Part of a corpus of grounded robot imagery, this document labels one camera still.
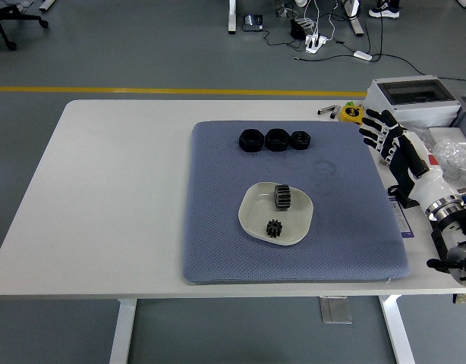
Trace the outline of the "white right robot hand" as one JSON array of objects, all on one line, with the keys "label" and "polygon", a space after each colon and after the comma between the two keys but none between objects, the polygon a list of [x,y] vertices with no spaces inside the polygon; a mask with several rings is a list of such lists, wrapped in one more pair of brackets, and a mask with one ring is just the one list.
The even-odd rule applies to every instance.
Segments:
[{"label": "white right robot hand", "polygon": [[367,109],[359,132],[364,143],[389,165],[402,196],[418,202],[422,210],[442,198],[457,195],[419,136],[401,125],[389,111]]}]

